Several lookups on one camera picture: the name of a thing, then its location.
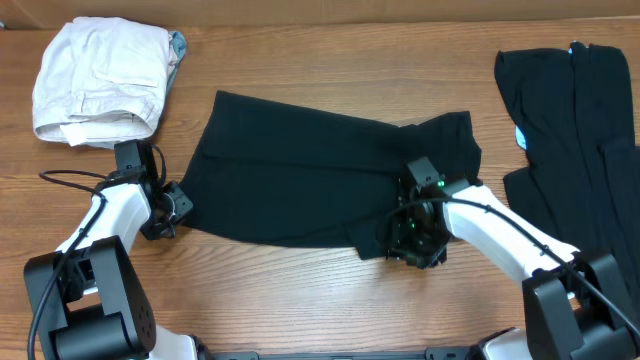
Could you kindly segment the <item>black t-shirt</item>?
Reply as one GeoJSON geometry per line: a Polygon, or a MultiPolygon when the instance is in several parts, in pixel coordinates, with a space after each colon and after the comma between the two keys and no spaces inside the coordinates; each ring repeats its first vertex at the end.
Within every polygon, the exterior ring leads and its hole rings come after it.
{"type": "Polygon", "coordinates": [[[398,204],[405,165],[477,175],[468,112],[396,126],[219,92],[181,189],[186,225],[224,238],[382,255],[378,227],[398,204]]]}

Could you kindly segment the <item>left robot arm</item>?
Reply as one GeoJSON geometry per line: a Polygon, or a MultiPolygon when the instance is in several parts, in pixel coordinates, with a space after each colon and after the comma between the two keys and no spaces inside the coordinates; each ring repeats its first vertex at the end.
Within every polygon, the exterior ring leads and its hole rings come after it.
{"type": "Polygon", "coordinates": [[[51,360],[195,359],[208,348],[158,325],[128,253],[137,235],[173,238],[192,202],[166,179],[160,149],[115,145],[117,168],[90,189],[91,207],[55,251],[30,259],[24,280],[33,311],[27,356],[51,360]]]}

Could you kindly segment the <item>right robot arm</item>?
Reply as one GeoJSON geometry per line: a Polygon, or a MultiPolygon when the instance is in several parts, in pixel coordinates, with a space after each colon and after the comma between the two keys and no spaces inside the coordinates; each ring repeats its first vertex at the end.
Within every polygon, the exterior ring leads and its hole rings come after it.
{"type": "Polygon", "coordinates": [[[387,256],[432,268],[453,239],[473,245],[523,296],[525,326],[429,359],[636,359],[637,314],[609,254],[583,253],[504,206],[479,179],[447,178],[426,157],[405,165],[398,206],[376,235],[387,256]]]}

